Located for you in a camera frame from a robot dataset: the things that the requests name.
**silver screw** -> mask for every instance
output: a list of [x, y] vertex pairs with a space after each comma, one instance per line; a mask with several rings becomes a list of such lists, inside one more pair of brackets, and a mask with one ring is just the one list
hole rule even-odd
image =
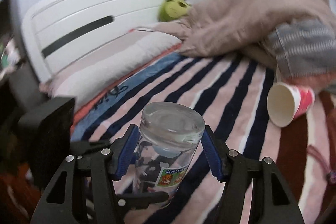
[[124, 199], [120, 199], [120, 200], [118, 201], [118, 205], [119, 205], [120, 207], [125, 206], [125, 205], [126, 205], [126, 200], [124, 200]]
[[70, 161], [73, 161], [74, 158], [75, 158], [75, 157], [74, 157], [73, 155], [69, 155], [69, 156], [67, 156], [67, 157], [65, 158], [65, 161], [70, 162]]
[[271, 164], [273, 162], [273, 160], [271, 158], [269, 158], [269, 157], [264, 158], [264, 161], [267, 164]]
[[229, 155], [232, 156], [232, 157], [237, 157], [238, 152], [236, 150], [230, 150]]
[[101, 151], [101, 153], [102, 153], [103, 155], [108, 155], [108, 154], [111, 153], [111, 150], [109, 150], [108, 148], [104, 148], [104, 149]]

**bed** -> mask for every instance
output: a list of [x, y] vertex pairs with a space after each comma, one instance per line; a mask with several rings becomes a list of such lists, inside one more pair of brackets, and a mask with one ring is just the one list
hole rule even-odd
[[[334, 108], [330, 95], [316, 97], [307, 115], [288, 127], [276, 127], [266, 108], [273, 71], [238, 52], [216, 58], [174, 52], [180, 40], [150, 28], [162, 1], [44, 0], [25, 15], [25, 47], [45, 91], [77, 98], [71, 140], [113, 142], [130, 123], [140, 123], [146, 104], [186, 105], [199, 112], [229, 148], [251, 159], [273, 158], [305, 223], [314, 223], [335, 194], [319, 161], [306, 151], [313, 145], [329, 165], [335, 160], [326, 126]], [[116, 193], [131, 191], [133, 174], [130, 165], [114, 183]], [[125, 223], [211, 223], [223, 188], [212, 176], [200, 144], [169, 206], [130, 211]], [[248, 223], [251, 193], [249, 187], [241, 223]]]

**gray patterned cloth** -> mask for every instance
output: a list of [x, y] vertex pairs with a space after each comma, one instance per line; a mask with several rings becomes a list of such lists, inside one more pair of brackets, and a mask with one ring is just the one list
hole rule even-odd
[[336, 70], [335, 33], [318, 19], [278, 25], [263, 46], [276, 57], [278, 68], [285, 78]]

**striped blanket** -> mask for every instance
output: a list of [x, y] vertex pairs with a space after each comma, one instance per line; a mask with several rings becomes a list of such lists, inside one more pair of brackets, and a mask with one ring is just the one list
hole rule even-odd
[[[333, 194], [319, 163], [306, 153], [307, 145], [313, 144], [329, 162], [325, 107], [317, 97], [306, 117], [281, 130], [269, 121], [266, 109], [273, 79], [273, 71], [237, 53], [216, 58], [171, 53], [108, 92], [76, 125], [72, 141], [113, 141], [130, 123], [140, 124], [141, 111], [150, 102], [169, 101], [191, 107], [229, 148], [251, 159], [273, 158], [298, 200], [305, 223], [313, 223]], [[114, 182], [116, 193], [131, 190], [133, 175], [134, 166], [130, 165], [127, 174]], [[158, 210], [152, 204], [145, 210], [130, 211], [125, 223], [211, 223], [223, 188], [224, 184], [212, 176], [199, 144], [169, 206]], [[251, 194], [249, 187], [241, 223], [248, 222]]]

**toy face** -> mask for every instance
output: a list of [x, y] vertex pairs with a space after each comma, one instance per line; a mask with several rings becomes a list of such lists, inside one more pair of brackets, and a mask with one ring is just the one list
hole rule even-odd
[[190, 5], [184, 0], [170, 0], [165, 5], [165, 10], [168, 16], [178, 19], [183, 15], [186, 15]]

